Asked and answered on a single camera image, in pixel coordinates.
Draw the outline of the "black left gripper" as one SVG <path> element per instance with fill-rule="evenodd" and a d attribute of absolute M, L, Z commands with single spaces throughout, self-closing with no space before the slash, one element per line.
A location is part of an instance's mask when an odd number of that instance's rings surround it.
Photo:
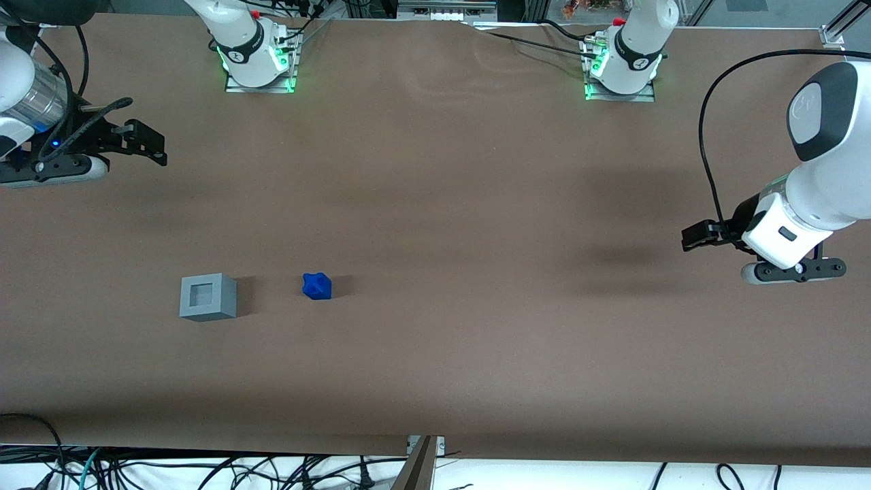
<path fill-rule="evenodd" d="M 770 223 L 776 220 L 774 208 L 778 207 L 778 195 L 756 193 L 737 205 L 727 223 L 707 220 L 695 223 L 682 230 L 682 249 L 689 252 L 695 248 L 716 243 L 732 243 L 734 247 L 761 247 L 771 236 Z"/>

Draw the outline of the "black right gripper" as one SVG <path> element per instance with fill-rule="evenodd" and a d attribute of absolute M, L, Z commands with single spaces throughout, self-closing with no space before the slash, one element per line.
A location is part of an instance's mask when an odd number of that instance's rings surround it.
<path fill-rule="evenodd" d="M 100 120 L 49 163 L 38 159 L 44 143 L 56 150 L 65 143 L 52 137 L 52 125 L 59 117 L 47 120 L 31 112 L 6 109 L 2 112 L 2 181 L 87 181 L 109 172 L 109 159 L 103 152 L 149 158 L 161 167 L 167 165 L 165 137 L 140 120 L 115 125 Z"/>

